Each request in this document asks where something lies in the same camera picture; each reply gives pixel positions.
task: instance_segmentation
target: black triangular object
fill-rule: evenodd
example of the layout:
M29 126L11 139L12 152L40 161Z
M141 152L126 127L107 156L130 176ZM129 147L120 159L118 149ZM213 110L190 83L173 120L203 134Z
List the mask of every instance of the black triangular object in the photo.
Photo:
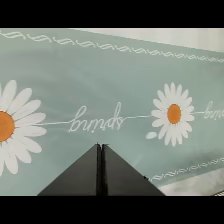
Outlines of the black triangular object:
M38 196L96 195L97 150L93 146Z
M110 147L103 150L108 196L165 196Z

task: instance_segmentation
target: daisy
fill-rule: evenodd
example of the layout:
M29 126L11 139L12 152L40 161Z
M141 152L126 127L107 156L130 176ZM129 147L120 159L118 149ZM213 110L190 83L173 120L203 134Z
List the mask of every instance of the daisy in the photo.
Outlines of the daisy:
M191 105L192 97L188 97L188 90L182 93L182 86L176 88L174 83L170 88L165 84L164 93L159 90L159 100L153 100L158 110L153 110L151 114L158 119L152 123L152 126L162 127L158 138L162 139L165 136L165 145L171 141L175 146L177 141L182 144L182 136L188 138L188 132L192 131L188 123L194 120L191 114L194 110Z
M8 82L4 91L0 85L0 176L4 165L16 174L18 161L31 163L29 152L39 153L41 147L28 137L46 134L46 130L35 125L46 117L44 113L34 113L41 104L40 100L29 99L30 88L22 90L16 97L17 84L15 80Z

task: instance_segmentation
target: flower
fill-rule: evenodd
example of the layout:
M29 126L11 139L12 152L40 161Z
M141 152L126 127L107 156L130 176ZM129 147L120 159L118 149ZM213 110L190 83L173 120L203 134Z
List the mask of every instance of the flower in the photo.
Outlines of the flower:
M194 120L191 114L194 107L191 105L192 97L188 97L188 90L182 93L182 86L176 89L175 84L171 87L167 84L164 86L164 92L158 91L158 99L154 99L153 103L158 110L152 111L152 116L158 118L152 123L153 127L161 127L158 138L162 139L165 134L165 145L172 142L175 146L178 141L182 144L182 136L188 138L188 132L192 131L189 121Z
M17 158L24 163L31 163L29 152L42 151L39 144L28 137L46 134L46 129L35 126L46 117L44 113L34 113L41 104L40 100L29 99L30 88L22 90L16 97L17 84L11 80L1 91L0 85L0 176L4 165L16 174Z

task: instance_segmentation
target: flower center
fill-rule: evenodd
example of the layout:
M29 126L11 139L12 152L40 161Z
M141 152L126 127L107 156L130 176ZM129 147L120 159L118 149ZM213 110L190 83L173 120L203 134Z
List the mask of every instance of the flower center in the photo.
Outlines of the flower center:
M181 117L180 107L176 104L172 104L168 109L167 116L171 124L178 123Z
M6 112L0 111L0 142L10 138L14 130L15 124L12 117Z

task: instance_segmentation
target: border pattern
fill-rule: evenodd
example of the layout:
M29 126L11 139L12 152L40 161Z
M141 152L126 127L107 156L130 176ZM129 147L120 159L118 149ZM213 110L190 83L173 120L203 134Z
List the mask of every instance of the border pattern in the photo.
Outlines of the border pattern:
M219 63L223 63L224 62L224 59L221 58L210 58L208 56L196 56L196 55L187 55L187 54L183 54L183 53L180 53L180 54L176 54L176 53L173 53L173 52L163 52L163 51L158 51L158 50L149 50L149 49L144 49L144 48L138 48L138 49L134 49L133 47L128 47L128 46L122 46L122 47L119 47L117 45L112 45L112 44L98 44L98 43L93 43L91 41L85 41L85 42L79 42L78 40L71 40L69 38L64 38L64 39L59 39L57 40L55 37L48 37L46 35L39 35L39 36L30 36L30 34L22 34L21 32L18 32L18 31L15 31L15 32L9 32L9 33L1 33L1 30L0 30L0 35L2 35L3 37L6 37L6 38L22 38L24 40L26 39L31 39L33 41L37 41L37 42L41 42L41 41L48 41L49 43L53 43L53 42L56 42L58 44L71 44L71 45L78 45L80 47L93 47L93 48L99 48L99 49L102 49L102 50L108 50L108 49L111 49L111 50L117 50L117 51L120 51L120 52L129 52L129 53L136 53L136 54L150 54L152 56L155 56L155 55L159 55L159 56L164 56L164 57L176 57L178 59L180 58L184 58L184 59L196 59L196 60L200 60L200 61L209 61L209 62L219 62Z
M188 167L186 169L179 169L178 171L175 170L174 172L168 172L166 174L162 174L161 176L155 175L154 177L149 178L148 180L150 180L150 181L153 181L153 180L162 180L163 178L166 178L167 176L173 177L173 176L178 175L179 173L190 172L191 170L197 170L197 169L200 169L202 167L207 167L207 166L215 165L215 164L220 163L220 162L224 162L224 157L223 158L220 158L220 159L217 159L217 160L212 160L212 161L207 162L207 163L198 164L197 166L191 166L191 167Z

